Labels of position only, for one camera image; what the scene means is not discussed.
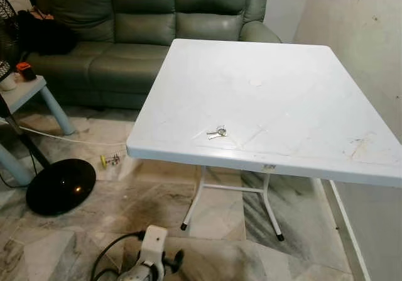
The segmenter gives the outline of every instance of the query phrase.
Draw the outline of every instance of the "black round base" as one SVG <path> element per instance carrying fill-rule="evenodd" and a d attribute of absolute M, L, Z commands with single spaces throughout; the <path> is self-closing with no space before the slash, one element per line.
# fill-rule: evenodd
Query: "black round base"
<path fill-rule="evenodd" d="M 26 203 L 44 216 L 63 214 L 83 202 L 94 188 L 96 173 L 84 160 L 61 160 L 43 169 L 26 191 Z"/>

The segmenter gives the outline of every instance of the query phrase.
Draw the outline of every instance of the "fan stand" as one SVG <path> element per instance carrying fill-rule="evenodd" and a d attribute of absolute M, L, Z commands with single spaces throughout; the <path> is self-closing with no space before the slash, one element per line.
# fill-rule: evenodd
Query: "fan stand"
<path fill-rule="evenodd" d="M 21 142 L 43 167 L 26 191 L 26 203 L 33 212 L 44 216 L 56 216 L 68 212 L 86 200 L 96 180 L 95 170 L 90 163 L 79 159 L 49 163 L 29 136 L 18 126 L 1 95 L 0 116 L 8 122 Z"/>

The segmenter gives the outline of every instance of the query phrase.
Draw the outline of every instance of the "green leather sofa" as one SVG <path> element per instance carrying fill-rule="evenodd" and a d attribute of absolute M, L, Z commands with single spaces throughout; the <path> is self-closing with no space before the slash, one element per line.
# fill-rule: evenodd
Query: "green leather sofa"
<path fill-rule="evenodd" d="M 280 42 L 266 0 L 32 1 L 79 36 L 67 55 L 27 59 L 67 104 L 141 108 L 175 38 Z"/>

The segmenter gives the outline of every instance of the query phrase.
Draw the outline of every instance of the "white cable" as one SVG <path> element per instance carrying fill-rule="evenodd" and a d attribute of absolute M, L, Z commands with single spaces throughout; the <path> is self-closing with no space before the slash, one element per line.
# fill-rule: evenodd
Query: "white cable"
<path fill-rule="evenodd" d="M 126 144 L 126 142 L 121 142 L 121 143 L 96 143 L 94 141 L 71 140 L 70 138 L 62 138 L 61 136 L 49 135 L 47 133 L 43 133 L 43 132 L 40 132 L 40 131 L 37 131 L 37 130 L 34 130 L 34 129 L 30 129 L 30 128 L 27 128 L 27 127 L 21 127 L 21 128 L 26 130 L 26 131 L 36 133 L 38 135 L 48 136 L 49 138 L 55 138 L 55 139 L 63 140 L 63 141 L 69 141 L 71 143 L 86 144 L 86 145 L 99 145 L 99 146 L 121 146 L 121 145 Z"/>

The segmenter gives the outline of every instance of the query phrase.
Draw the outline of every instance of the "table top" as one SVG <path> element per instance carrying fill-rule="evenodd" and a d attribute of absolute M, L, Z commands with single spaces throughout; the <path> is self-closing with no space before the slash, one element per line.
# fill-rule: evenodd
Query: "table top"
<path fill-rule="evenodd" d="M 23 104 L 46 86 L 45 79 L 38 75 L 35 80 L 17 81 L 17 87 L 11 91 L 0 91 L 11 113 L 15 113 Z"/>
<path fill-rule="evenodd" d="M 224 125 L 227 135 L 209 140 Z M 402 186 L 402 147 L 329 47 L 173 41 L 132 157 Z"/>

